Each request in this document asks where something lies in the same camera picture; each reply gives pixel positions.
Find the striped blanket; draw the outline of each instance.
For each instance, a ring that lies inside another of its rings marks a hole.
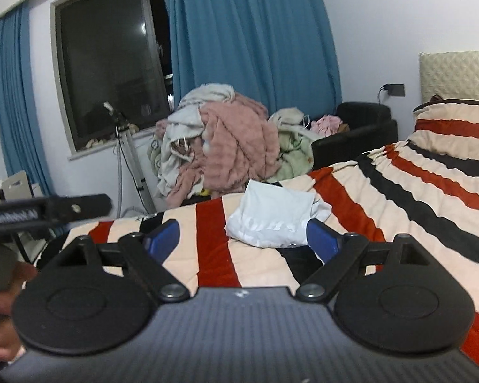
[[[326,224],[339,233],[388,242],[397,233],[414,236],[473,298],[475,322],[462,349],[479,364],[479,105],[456,101],[454,115],[445,119],[441,108],[451,109],[443,105],[419,108],[416,132],[408,141],[281,185],[315,191],[330,203]],[[309,248],[259,249],[229,239],[225,222],[242,196],[229,194],[143,220],[89,223],[60,238],[41,262],[80,234],[112,242],[174,218],[181,227],[180,243],[164,266],[192,293],[199,286],[276,285],[294,292],[320,260]]]

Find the hand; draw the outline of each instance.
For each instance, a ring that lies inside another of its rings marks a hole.
[[[37,269],[27,263],[16,264],[13,271],[11,285],[7,291],[0,292],[0,314],[10,317],[14,300],[21,292],[21,287],[25,281],[31,281],[37,275]],[[0,361],[10,362],[13,360],[21,343],[18,334],[14,329],[11,318],[0,321]]]

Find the blue gripper pad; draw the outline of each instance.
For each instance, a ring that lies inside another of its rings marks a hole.
[[[323,263],[327,263],[339,252],[340,237],[335,230],[317,219],[310,219],[307,223],[307,243]]]
[[[167,220],[144,238],[143,244],[149,255],[160,265],[166,261],[179,243],[179,223]]]

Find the pink clothing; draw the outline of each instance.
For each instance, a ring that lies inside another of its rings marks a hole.
[[[342,124],[342,119],[335,115],[325,115],[317,121],[312,121],[310,130],[323,137],[329,137],[336,134],[339,126]]]
[[[254,111],[259,119],[263,121],[268,120],[268,109],[260,102],[254,101],[253,99],[247,98],[244,95],[236,92],[236,96],[234,97],[234,101],[241,103],[242,105],[249,107],[252,111]]]
[[[206,162],[206,157],[202,152],[202,138],[192,139],[190,143],[190,154],[194,159],[191,163],[185,163],[179,167],[179,176],[176,185],[167,196],[167,204],[170,209],[179,207],[183,200],[188,197],[194,184],[197,184],[201,177]]]
[[[204,188],[219,194],[244,191],[247,180],[267,179],[279,169],[278,129],[266,121],[264,109],[246,97],[201,108],[202,138],[209,144]]]

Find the tripod stand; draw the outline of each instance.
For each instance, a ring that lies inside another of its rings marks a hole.
[[[118,155],[118,166],[120,171],[120,154],[124,155],[124,160],[126,162],[126,166],[131,172],[131,176],[133,177],[133,181],[135,183],[135,187],[137,189],[138,195],[141,198],[142,204],[146,208],[146,211],[149,214],[156,213],[156,207],[154,206],[153,198],[151,196],[151,192],[149,191],[149,187],[146,182],[146,177],[142,171],[142,167],[140,161],[138,159],[138,154],[136,152],[135,144],[133,143],[133,139],[131,138],[131,130],[129,128],[129,122],[124,117],[121,112],[116,111],[108,102],[105,102],[104,107],[108,110],[110,115],[112,116],[114,123],[115,123],[115,140],[117,146],[117,155]],[[119,179],[119,202],[122,201],[122,186]]]

